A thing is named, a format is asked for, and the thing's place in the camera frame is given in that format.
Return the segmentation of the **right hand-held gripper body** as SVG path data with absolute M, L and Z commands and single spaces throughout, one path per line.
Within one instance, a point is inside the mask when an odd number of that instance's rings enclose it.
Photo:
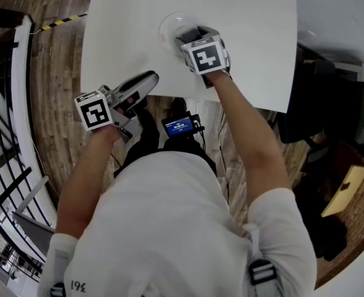
M 210 27 L 197 26 L 175 37 L 189 70 L 202 77 L 206 88 L 213 83 L 206 76 L 210 72 L 224 71 L 230 76 L 230 57 L 220 33 Z

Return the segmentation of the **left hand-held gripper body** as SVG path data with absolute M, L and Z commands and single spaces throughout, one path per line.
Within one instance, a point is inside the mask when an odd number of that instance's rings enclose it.
M 154 88 L 152 82 L 143 82 L 127 92 L 115 92 L 115 88 L 102 85 L 75 98 L 74 102 L 87 132 L 113 125 L 119 129 L 122 139 L 129 142 L 141 130 L 138 115 Z

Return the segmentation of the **clear glass bowl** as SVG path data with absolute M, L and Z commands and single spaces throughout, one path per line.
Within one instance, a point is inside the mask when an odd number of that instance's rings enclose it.
M 197 18 L 185 11 L 174 12 L 166 16 L 159 28 L 158 38 L 161 45 L 172 55 L 182 58 L 180 47 L 176 44 L 177 37 L 197 29 Z

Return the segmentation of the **person's left forearm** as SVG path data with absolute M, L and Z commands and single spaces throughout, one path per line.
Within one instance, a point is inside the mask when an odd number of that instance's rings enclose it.
M 120 136 L 118 128 L 109 125 L 89 137 L 59 198 L 57 233 L 76 239 L 82 236 L 98 204 L 107 164 Z

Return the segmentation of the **person's right forearm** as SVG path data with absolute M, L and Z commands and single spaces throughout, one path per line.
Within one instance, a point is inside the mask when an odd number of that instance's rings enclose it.
M 224 71 L 208 73 L 246 172 L 247 203 L 267 191 L 290 189 L 284 158 L 273 130 Z

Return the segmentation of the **person's black shoe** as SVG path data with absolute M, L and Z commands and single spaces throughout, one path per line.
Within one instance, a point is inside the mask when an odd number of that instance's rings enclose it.
M 171 115 L 176 116 L 187 112 L 186 100 L 184 98 L 176 97 L 171 104 Z

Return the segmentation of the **black monitor with blue screen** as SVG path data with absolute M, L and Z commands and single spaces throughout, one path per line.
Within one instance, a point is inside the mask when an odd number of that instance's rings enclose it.
M 192 115 L 189 111 L 185 111 L 178 116 L 163 119 L 162 126 L 170 139 L 190 137 L 197 133 L 203 134 L 205 130 L 199 115 Z

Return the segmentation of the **person's black trousers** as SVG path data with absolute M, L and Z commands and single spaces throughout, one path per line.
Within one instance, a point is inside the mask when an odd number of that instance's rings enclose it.
M 159 148 L 160 133 L 152 114 L 146 109 L 142 110 L 139 115 L 139 121 L 143 128 L 141 138 L 129 149 L 123 165 L 114 172 L 114 178 L 132 162 L 157 152 L 184 152 L 197 155 L 208 163 L 214 174 L 217 174 L 215 163 L 193 136 L 174 136 L 166 140 L 163 148 Z

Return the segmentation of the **yellow black hazard tape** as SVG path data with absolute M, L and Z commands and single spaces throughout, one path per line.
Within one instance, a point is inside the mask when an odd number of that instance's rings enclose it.
M 70 21 L 73 21 L 73 20 L 76 20 L 76 19 L 79 19 L 79 18 L 82 18 L 82 17 L 85 17 L 87 16 L 87 14 L 79 14 L 79 15 L 71 15 L 69 17 L 66 17 L 64 19 L 61 19 L 61 20 L 57 20 L 53 23 L 50 23 L 48 25 L 45 25 L 44 27 L 42 27 L 41 29 L 39 29 L 38 32 L 44 32 L 44 31 L 47 31 L 51 28 L 54 28 L 54 27 L 57 27 L 57 26 L 60 26 L 62 24 L 65 24 L 67 22 L 70 22 Z

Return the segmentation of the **black metal railing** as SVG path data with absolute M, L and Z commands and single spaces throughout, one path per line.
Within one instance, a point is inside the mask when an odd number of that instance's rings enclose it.
M 45 261 L 56 224 L 30 106 L 34 24 L 0 9 L 0 232 L 24 256 Z

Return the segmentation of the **black mesh office chair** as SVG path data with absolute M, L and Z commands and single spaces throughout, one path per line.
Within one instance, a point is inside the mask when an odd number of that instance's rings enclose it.
M 298 45 L 287 112 L 275 118 L 281 142 L 305 141 L 318 150 L 321 145 L 311 138 L 323 132 L 327 147 L 338 141 L 352 144 L 362 98 L 357 82 L 341 77 L 332 62 Z

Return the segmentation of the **person's white shirt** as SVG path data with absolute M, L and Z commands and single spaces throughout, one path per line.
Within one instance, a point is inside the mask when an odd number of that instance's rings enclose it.
M 66 297 L 311 297 L 316 257 L 293 192 L 259 196 L 246 229 L 201 157 L 154 153 L 120 172 L 79 239 L 53 235 L 38 297 L 59 282 Z M 275 280 L 251 284 L 257 259 Z

